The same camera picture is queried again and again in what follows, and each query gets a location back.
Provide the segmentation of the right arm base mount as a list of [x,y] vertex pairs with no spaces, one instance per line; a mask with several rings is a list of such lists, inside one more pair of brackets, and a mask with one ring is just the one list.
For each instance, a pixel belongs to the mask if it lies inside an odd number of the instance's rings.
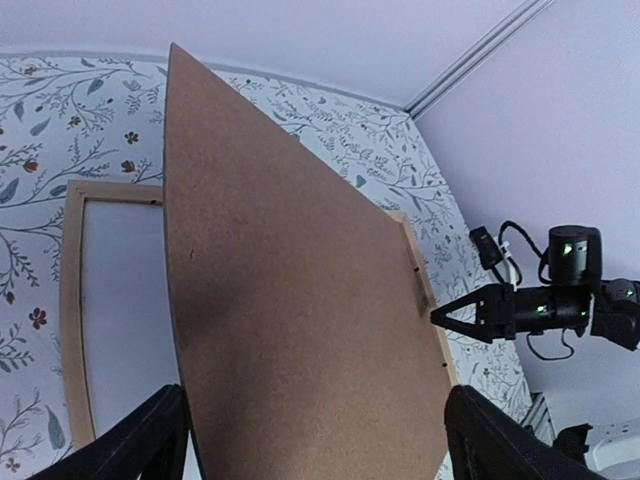
[[542,393],[521,425],[538,440],[606,479],[639,478],[639,419],[592,425],[583,423],[556,432]]

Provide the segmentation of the right aluminium corner post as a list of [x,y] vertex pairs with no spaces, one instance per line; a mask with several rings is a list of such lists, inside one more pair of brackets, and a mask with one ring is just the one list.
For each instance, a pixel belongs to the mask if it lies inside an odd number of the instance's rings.
[[420,118],[553,3],[523,1],[414,97],[404,111],[413,120]]

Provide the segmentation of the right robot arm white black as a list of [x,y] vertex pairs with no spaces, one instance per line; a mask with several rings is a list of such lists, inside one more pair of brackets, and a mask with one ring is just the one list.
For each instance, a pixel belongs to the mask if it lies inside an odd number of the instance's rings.
[[628,351],[639,346],[639,283],[602,277],[601,233],[595,227],[561,225],[548,232],[539,260],[537,287],[523,287],[522,272],[502,234],[491,236],[478,227],[469,234],[481,266],[496,272],[504,263],[508,274],[430,314],[433,325],[485,343],[513,340],[548,330],[590,334]]

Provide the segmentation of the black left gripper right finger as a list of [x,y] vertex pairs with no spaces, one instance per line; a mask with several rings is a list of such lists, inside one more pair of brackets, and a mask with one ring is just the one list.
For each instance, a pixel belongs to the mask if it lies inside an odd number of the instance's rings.
[[444,409],[456,480],[572,480],[601,476],[545,445],[469,385],[452,388]]

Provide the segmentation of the brown backing board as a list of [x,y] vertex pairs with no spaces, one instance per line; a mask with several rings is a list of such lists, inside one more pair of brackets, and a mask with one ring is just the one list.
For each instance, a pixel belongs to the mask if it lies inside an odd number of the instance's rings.
[[406,236],[177,45],[168,285],[206,479],[432,479],[451,382]]

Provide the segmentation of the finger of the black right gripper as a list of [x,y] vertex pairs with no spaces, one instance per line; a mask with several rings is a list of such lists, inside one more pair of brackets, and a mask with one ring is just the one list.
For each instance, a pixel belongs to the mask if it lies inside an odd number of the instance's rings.
[[486,288],[480,287],[451,300],[431,311],[431,322],[434,325],[452,325],[454,322],[476,325],[479,323],[479,309],[485,297]]
[[462,322],[455,319],[433,319],[432,324],[487,344],[493,342],[491,329],[487,329],[483,325]]

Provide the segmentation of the light wooden picture frame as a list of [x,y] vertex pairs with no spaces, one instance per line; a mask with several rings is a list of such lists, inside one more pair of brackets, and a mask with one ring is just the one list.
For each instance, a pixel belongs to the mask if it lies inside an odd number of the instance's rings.
[[82,259],[84,213],[88,201],[131,203],[159,207],[160,186],[71,180],[64,205],[62,266],[59,284],[61,365],[69,424],[74,446],[96,439],[84,347]]

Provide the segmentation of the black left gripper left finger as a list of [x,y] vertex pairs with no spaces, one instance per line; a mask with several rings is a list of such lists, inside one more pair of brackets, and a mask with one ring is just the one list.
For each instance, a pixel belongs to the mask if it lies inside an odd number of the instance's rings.
[[31,479],[180,479],[188,435],[185,391],[165,385],[98,439]]

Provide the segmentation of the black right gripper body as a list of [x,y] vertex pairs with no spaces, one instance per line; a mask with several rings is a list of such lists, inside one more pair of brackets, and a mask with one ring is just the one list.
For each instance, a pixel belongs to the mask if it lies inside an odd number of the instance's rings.
[[492,343],[495,339],[516,338],[515,291],[511,284],[490,284],[478,290],[476,326],[480,339]]

